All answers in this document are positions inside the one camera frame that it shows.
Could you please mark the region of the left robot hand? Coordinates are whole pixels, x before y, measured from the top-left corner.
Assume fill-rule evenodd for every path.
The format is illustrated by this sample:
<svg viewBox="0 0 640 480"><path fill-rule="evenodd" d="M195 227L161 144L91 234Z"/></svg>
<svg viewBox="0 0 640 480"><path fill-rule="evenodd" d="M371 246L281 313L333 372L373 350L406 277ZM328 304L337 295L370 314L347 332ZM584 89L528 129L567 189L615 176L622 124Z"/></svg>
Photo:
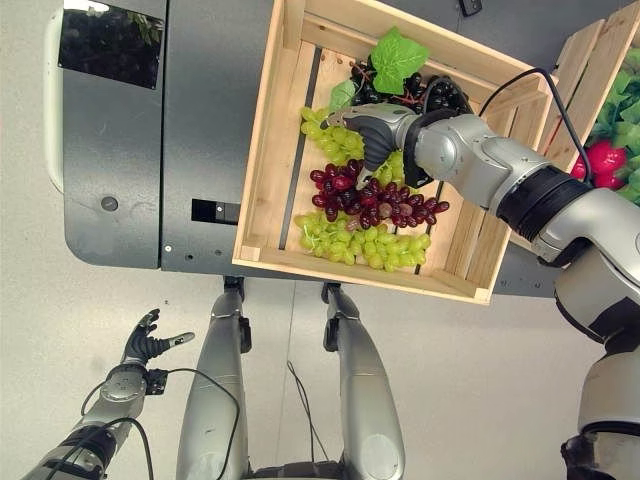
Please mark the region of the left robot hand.
<svg viewBox="0 0 640 480"><path fill-rule="evenodd" d="M129 335L120 363L145 367L147 363L166 351L184 345L195 339L194 332L184 332L168 338L156 338L152 333L157 329L160 309L147 312L135 325Z"/></svg>

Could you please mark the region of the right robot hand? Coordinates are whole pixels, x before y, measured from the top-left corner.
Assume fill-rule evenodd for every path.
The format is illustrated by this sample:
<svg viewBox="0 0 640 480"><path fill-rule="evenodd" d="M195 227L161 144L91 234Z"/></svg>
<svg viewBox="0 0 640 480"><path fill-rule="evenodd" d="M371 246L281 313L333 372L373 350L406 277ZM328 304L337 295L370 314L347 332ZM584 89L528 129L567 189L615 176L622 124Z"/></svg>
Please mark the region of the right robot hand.
<svg viewBox="0 0 640 480"><path fill-rule="evenodd" d="M364 164L358 175L362 189L387 158L404 147L404 139L418 115L411 109L389 103L349 106L330 113L320 128L344 127L358 133L363 141Z"/></svg>

